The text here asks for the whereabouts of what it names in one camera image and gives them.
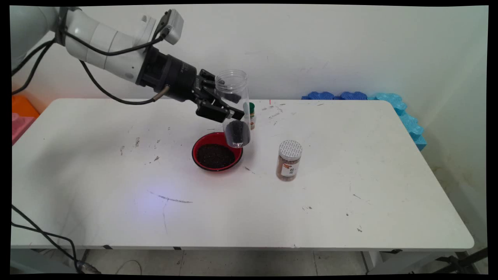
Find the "jar label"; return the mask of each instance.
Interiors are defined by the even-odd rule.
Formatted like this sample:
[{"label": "jar label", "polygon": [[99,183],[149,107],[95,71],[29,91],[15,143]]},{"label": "jar label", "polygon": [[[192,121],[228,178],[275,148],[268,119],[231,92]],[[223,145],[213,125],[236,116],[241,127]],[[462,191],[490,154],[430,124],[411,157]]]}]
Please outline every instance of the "jar label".
[{"label": "jar label", "polygon": [[255,117],[254,115],[251,115],[250,117],[250,129],[253,130],[254,129],[254,122],[255,122]]},{"label": "jar label", "polygon": [[296,164],[283,163],[282,164],[282,172],[281,172],[282,176],[292,177],[292,176],[296,175],[298,166],[299,166],[299,163],[296,163]]}]

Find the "white table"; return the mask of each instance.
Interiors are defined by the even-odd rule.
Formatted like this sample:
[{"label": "white table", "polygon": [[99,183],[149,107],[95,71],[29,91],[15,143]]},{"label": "white table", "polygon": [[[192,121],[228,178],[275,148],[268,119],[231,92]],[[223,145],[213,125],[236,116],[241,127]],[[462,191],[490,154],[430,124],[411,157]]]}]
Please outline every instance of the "white table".
[{"label": "white table", "polygon": [[[196,116],[191,102],[58,99],[12,147],[12,203],[88,249],[405,253],[474,245],[389,103],[253,102],[250,144],[236,166],[216,173],[200,169],[191,150],[221,124]],[[303,145],[291,182],[275,175],[287,139]],[[15,212],[12,220],[29,225]],[[52,247],[18,228],[10,245]]]}]

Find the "jar lid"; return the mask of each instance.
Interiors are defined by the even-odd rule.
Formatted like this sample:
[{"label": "jar lid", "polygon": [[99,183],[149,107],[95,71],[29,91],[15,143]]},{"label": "jar lid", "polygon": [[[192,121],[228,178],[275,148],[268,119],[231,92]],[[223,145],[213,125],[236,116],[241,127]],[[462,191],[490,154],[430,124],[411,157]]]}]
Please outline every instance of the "jar lid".
[{"label": "jar lid", "polygon": [[303,147],[297,141],[285,140],[280,143],[278,148],[278,154],[288,161],[298,160],[303,152]]}]

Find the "clear plastic jar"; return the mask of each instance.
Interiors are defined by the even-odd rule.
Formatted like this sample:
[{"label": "clear plastic jar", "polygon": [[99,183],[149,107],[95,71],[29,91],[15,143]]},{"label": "clear plastic jar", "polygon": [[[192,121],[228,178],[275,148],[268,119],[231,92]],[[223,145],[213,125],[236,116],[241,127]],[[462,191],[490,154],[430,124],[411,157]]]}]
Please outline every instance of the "clear plastic jar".
[{"label": "clear plastic jar", "polygon": [[303,147],[297,141],[285,140],[278,147],[277,177],[282,181],[296,178]]},{"label": "clear plastic jar", "polygon": [[223,132],[230,147],[241,148],[250,141],[248,77],[241,70],[226,70],[215,78],[216,93],[231,107],[244,111],[244,117],[225,119]]}]

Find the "pink object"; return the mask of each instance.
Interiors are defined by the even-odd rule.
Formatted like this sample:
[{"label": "pink object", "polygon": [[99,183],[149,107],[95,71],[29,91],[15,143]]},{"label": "pink object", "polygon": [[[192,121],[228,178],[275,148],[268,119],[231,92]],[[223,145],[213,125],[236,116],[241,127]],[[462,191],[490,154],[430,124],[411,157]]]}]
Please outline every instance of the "pink object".
[{"label": "pink object", "polygon": [[33,117],[21,117],[19,114],[12,113],[12,145],[17,142],[33,122]]}]

